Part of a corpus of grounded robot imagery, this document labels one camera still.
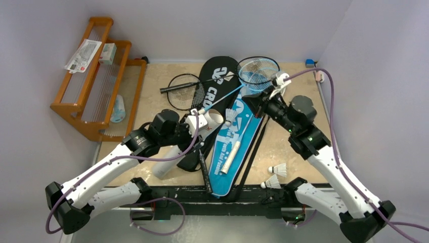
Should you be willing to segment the white shuttlecock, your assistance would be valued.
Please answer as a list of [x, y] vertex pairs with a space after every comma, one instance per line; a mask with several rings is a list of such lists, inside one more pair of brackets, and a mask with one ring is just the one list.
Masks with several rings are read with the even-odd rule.
[[272, 188], [272, 189], [281, 189], [281, 185], [276, 174], [272, 175], [269, 179], [263, 181], [260, 184], [262, 189]]
[[237, 117], [238, 112], [234, 109], [227, 108], [225, 110], [225, 126], [230, 127]]
[[286, 163], [281, 163], [279, 165], [276, 166], [270, 166], [268, 167], [268, 171], [272, 174], [276, 174], [278, 176], [287, 177], [287, 164]]

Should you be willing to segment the white shuttlecock tube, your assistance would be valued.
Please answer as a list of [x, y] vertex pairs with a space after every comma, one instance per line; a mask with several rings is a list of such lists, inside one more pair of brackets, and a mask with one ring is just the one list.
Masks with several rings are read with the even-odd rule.
[[187, 126], [185, 135], [181, 136], [179, 141], [164, 155], [164, 158], [173, 158], [173, 160], [157, 162], [152, 167], [152, 174], [156, 178], [163, 179], [173, 167], [185, 158], [187, 154], [185, 150], [188, 149], [194, 138], [196, 138], [195, 144], [204, 143], [206, 138], [224, 122], [224, 117], [215, 109], [199, 114], [196, 112], [196, 109], [192, 109], [191, 113], [181, 122], [182, 125]]

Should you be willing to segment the black racket handle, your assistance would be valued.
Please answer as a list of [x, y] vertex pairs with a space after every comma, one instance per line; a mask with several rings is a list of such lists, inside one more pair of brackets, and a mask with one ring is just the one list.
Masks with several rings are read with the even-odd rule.
[[[167, 100], [170, 105], [181, 111], [189, 111], [202, 106], [205, 97], [204, 86], [200, 79], [190, 73], [179, 74], [172, 78], [167, 88], [164, 89], [167, 94]], [[193, 152], [197, 154], [200, 163], [200, 169], [207, 193], [212, 193], [212, 186], [209, 181], [208, 169], [204, 155], [201, 151], [204, 142], [199, 136], [198, 143], [194, 146]]]

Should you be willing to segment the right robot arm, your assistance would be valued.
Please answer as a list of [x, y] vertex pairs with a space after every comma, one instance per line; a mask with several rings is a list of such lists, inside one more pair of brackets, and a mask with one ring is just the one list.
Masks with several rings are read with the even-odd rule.
[[314, 125], [317, 115], [310, 98], [293, 97], [290, 104], [263, 92], [246, 95], [243, 102], [255, 117], [267, 115], [290, 133], [292, 149], [316, 168], [338, 194], [330, 196], [297, 177], [281, 189], [290, 206], [310, 206], [337, 223], [350, 242], [367, 242], [386, 225], [396, 207], [371, 193], [335, 155], [324, 133]]

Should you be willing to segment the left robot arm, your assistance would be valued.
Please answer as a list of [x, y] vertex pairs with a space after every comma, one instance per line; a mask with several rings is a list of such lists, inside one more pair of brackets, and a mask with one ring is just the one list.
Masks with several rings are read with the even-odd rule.
[[62, 184], [52, 182], [45, 188], [50, 209], [46, 232], [57, 232], [50, 229], [53, 217], [59, 230], [71, 234], [112, 208], [152, 203], [152, 189], [142, 178], [133, 178], [117, 188], [103, 188], [144, 161], [167, 162], [186, 155], [202, 139], [200, 133], [207, 125], [208, 119], [197, 110], [192, 110], [181, 123], [176, 112], [164, 109], [152, 122], [131, 131], [110, 154], [81, 175]]

